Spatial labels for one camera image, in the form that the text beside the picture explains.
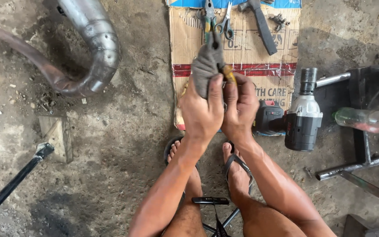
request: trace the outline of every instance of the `wooden block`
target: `wooden block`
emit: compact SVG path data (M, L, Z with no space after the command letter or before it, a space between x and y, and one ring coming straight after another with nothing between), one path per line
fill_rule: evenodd
M65 116L39 116L40 129L46 142L55 147L50 155L62 163L73 161L70 120Z

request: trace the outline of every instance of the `plastic bottle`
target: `plastic bottle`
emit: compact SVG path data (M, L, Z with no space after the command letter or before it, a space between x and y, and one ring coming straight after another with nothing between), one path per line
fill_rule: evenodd
M333 113L333 117L341 126L379 133L379 111L344 107Z

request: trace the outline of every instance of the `leg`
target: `leg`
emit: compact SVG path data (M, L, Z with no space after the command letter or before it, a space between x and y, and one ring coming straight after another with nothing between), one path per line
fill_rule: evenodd
M179 141L176 141L175 145L172 145L168 161L171 161L179 145ZM192 197L202 196L200 175L194 167L185 187L185 199L166 228L163 234L164 237L207 237L203 229L203 223L201 222L200 205L191 201Z
M223 144L225 163L231 155L231 149L229 143ZM243 160L237 149L235 149L235 154ZM249 178L246 171L238 163L233 162L228 173L229 191L232 202L241 212L244 221L244 236L305 237L301 229L283 214L250 197Z

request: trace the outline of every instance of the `rusty pipe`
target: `rusty pipe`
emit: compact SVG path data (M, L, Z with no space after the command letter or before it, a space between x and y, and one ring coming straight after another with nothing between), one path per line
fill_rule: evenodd
M99 0L58 2L92 54L92 65L79 81L68 78L41 52L19 37L0 29L0 40L32 61L55 91L73 98L92 96L109 84L118 68L121 59L118 36Z

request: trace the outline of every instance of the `gray rag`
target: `gray rag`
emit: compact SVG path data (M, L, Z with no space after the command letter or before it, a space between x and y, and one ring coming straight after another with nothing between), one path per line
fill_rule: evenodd
M217 33L214 33L214 38L219 39ZM209 39L213 39L213 32L209 32ZM218 63L223 63L223 48L222 43L218 40L218 45L215 45L216 50L213 48L213 40L203 44L198 56L192 61L192 79L194 81L195 89L197 93L207 100L208 96L208 84L210 79L218 74Z

